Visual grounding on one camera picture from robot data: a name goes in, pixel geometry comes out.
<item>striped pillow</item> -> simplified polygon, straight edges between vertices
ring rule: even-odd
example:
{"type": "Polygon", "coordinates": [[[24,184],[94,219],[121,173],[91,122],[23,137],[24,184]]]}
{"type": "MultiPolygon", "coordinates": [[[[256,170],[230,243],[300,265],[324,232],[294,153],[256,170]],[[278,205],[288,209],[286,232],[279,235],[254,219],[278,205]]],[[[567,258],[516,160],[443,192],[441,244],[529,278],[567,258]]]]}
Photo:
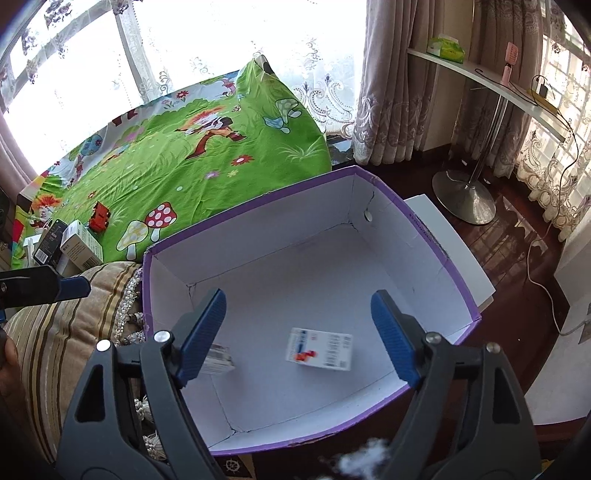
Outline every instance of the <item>striped pillow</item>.
{"type": "Polygon", "coordinates": [[[56,459],[68,405],[86,361],[98,340],[112,339],[115,312],[139,268],[133,262],[91,268],[82,274],[92,285],[88,298],[26,307],[7,323],[5,330],[17,344],[33,433],[49,462],[56,459]]]}

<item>window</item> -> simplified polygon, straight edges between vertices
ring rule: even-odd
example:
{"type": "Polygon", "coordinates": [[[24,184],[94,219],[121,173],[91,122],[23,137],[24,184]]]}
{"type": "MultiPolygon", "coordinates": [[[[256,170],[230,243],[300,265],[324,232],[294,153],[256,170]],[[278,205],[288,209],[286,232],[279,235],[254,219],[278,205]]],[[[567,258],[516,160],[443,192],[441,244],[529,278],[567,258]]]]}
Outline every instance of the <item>window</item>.
{"type": "Polygon", "coordinates": [[[51,0],[12,49],[5,118],[42,172],[112,118],[264,54],[326,134],[350,137],[364,0],[51,0]]]}
{"type": "Polygon", "coordinates": [[[528,184],[532,190],[530,199],[545,208],[545,220],[561,229],[559,238],[564,240],[591,205],[591,57],[556,5],[542,5],[545,23],[540,73],[548,79],[548,101],[559,108],[575,136],[569,135],[558,144],[532,119],[517,177],[528,184]],[[579,159],[560,181],[565,168],[577,157],[574,139],[579,146],[579,159]]]}

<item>cartoon bedsheet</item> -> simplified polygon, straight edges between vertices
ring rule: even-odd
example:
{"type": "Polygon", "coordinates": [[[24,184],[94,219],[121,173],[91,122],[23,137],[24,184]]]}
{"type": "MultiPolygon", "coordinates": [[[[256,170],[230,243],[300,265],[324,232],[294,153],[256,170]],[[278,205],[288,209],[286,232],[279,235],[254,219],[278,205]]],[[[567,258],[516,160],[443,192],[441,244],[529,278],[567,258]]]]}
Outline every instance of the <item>cartoon bedsheet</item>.
{"type": "Polygon", "coordinates": [[[50,218],[87,224],[96,202],[111,212],[97,235],[105,262],[140,261],[160,239],[329,170],[312,117],[252,60],[115,118],[37,177],[18,200],[12,267],[25,266],[24,238],[50,218]]]}

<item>red toy car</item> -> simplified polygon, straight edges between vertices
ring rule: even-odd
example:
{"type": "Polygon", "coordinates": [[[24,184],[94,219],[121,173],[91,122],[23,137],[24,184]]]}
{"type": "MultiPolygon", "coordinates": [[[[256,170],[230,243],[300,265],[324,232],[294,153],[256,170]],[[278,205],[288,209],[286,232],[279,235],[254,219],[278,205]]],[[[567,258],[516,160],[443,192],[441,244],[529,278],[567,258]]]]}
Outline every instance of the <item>red toy car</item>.
{"type": "Polygon", "coordinates": [[[107,230],[109,226],[109,217],[111,212],[101,202],[96,202],[96,205],[92,209],[92,217],[88,221],[88,228],[95,233],[101,233],[107,230]]]}

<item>mushroom print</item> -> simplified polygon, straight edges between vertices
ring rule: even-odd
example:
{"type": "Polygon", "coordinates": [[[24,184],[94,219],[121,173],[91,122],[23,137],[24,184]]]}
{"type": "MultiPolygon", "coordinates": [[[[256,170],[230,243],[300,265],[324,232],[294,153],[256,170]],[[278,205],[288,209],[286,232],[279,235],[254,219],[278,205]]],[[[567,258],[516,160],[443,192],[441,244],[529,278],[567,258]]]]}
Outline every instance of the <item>mushroom print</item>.
{"type": "Polygon", "coordinates": [[[127,249],[126,258],[129,261],[135,260],[135,244],[143,242],[148,236],[148,226],[139,220],[133,220],[127,226],[127,230],[117,244],[117,250],[122,252],[127,249]]]}
{"type": "Polygon", "coordinates": [[[265,121],[265,124],[268,127],[276,128],[277,130],[281,130],[283,133],[288,134],[290,132],[290,129],[287,128],[289,117],[298,118],[301,115],[299,110],[294,110],[297,104],[297,100],[293,98],[277,100],[275,106],[277,107],[280,116],[277,118],[267,118],[264,116],[263,120],[265,121]]]}
{"type": "Polygon", "coordinates": [[[150,228],[153,228],[150,236],[153,242],[160,239],[160,229],[171,225],[177,219],[177,214],[174,213],[173,208],[168,202],[162,202],[158,207],[146,215],[145,223],[150,228]]]}

